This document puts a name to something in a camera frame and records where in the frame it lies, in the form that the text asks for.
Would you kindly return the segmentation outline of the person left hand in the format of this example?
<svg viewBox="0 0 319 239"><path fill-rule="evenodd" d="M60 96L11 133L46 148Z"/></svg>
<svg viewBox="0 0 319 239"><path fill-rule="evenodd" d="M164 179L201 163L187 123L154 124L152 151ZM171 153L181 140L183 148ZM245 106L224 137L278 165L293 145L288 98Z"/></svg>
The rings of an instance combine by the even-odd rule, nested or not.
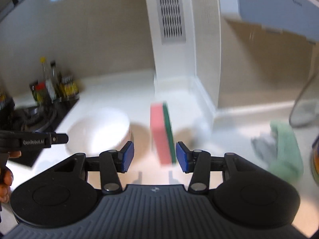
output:
<svg viewBox="0 0 319 239"><path fill-rule="evenodd" d="M11 185L14 180L12 171L4 166L1 168L1 203L8 203L11 196Z"/></svg>

